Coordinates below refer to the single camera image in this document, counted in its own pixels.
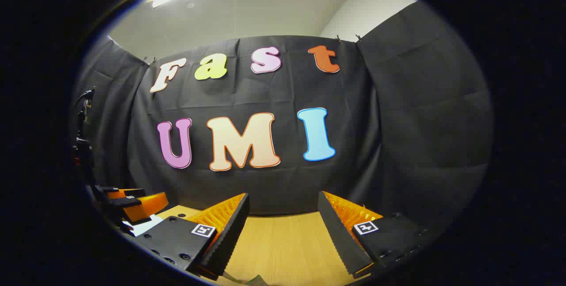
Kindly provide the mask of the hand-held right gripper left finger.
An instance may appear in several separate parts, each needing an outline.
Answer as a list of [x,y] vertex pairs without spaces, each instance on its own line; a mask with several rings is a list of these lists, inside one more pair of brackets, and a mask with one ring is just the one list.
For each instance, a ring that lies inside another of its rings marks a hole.
[[249,214],[242,193],[182,219],[169,216],[136,241],[176,268],[216,281],[225,272]]

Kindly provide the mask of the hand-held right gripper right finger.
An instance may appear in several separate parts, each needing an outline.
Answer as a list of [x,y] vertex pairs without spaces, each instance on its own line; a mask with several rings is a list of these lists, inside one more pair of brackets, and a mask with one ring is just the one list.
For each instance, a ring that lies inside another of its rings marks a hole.
[[427,229],[400,212],[380,215],[326,191],[318,211],[348,274],[359,278],[390,272],[427,244]]

